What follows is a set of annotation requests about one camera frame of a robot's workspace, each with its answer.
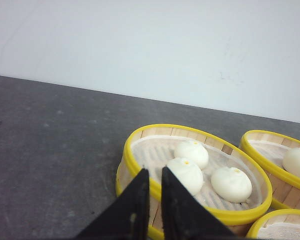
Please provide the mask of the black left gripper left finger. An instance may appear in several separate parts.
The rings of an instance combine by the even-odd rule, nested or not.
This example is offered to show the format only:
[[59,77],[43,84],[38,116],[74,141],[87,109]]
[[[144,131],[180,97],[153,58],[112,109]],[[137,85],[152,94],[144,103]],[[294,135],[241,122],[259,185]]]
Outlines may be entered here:
[[77,236],[77,240],[145,240],[150,217],[149,172],[134,177],[120,196]]

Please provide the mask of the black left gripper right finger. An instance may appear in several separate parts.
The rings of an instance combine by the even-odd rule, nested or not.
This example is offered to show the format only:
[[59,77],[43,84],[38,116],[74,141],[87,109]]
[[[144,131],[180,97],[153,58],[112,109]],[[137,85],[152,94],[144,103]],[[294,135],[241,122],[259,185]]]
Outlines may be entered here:
[[161,216],[166,240],[235,239],[235,234],[200,205],[168,167],[162,169]]

